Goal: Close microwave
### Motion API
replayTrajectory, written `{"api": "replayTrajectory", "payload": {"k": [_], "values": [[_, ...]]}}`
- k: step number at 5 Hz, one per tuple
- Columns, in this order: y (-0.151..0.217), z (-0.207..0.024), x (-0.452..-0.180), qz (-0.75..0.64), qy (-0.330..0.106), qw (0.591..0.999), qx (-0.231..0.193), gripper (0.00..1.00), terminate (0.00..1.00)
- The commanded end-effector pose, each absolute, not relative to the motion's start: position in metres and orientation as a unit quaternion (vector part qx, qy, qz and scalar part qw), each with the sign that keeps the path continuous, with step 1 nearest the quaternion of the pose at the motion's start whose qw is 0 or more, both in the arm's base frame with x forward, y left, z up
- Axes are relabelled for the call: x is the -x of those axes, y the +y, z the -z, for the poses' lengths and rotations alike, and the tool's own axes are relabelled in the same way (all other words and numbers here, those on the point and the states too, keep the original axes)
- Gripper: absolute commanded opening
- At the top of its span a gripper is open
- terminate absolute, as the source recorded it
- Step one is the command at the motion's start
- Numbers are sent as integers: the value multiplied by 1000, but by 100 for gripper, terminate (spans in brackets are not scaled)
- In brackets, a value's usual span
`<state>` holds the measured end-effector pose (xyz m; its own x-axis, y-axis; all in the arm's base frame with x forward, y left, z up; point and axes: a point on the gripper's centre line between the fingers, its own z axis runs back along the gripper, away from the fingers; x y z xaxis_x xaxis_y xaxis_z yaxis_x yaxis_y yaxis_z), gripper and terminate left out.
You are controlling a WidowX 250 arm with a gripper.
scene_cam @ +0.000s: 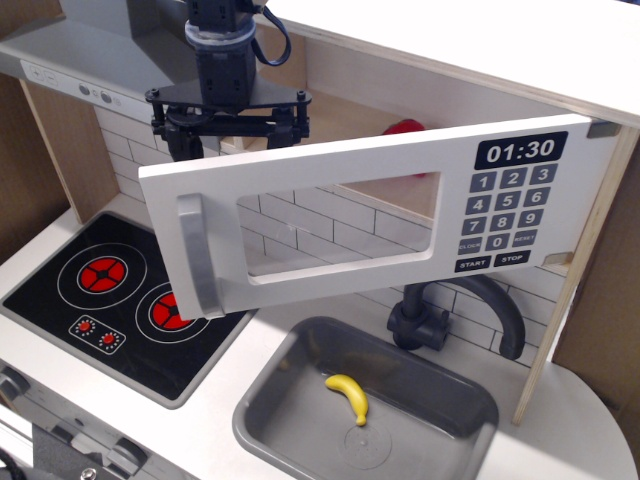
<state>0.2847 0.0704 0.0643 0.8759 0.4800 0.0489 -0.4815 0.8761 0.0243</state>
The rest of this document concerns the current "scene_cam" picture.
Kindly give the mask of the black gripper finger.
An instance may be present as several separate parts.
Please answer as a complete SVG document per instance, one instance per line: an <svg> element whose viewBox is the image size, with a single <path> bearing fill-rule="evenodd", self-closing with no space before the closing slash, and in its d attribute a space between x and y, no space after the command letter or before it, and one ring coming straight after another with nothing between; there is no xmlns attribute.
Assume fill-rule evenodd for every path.
<svg viewBox="0 0 640 480"><path fill-rule="evenodd" d="M200 137L179 125L166 121L164 140L174 161L188 161L204 157Z"/></svg>

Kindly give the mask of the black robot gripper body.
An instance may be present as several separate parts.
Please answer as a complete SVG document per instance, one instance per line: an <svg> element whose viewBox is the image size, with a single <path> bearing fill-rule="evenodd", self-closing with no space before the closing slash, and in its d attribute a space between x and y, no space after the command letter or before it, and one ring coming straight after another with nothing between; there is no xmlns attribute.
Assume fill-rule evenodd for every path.
<svg viewBox="0 0 640 480"><path fill-rule="evenodd" d="M185 36L195 50L198 77L146 92L154 134L164 140L164 125L170 121L200 140L264 138L269 148L293 146L310 136L311 95L257 73L258 63L276 67L289 59L288 33L283 34L283 53L273 60L264 55L254 29L226 33L187 29Z"/></svg>

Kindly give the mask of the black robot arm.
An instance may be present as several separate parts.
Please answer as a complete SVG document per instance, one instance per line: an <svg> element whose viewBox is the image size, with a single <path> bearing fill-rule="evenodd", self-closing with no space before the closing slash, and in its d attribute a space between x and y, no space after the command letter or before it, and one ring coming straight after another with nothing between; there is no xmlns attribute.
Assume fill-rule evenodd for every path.
<svg viewBox="0 0 640 480"><path fill-rule="evenodd" d="M270 149L296 145L310 135L304 90L263 79L257 66L279 67L292 53L284 24L254 1L190 1L185 38L195 50L197 79L145 94L151 127L175 161L200 159L202 137L264 138ZM257 38L262 15L285 35L284 49L268 58Z"/></svg>

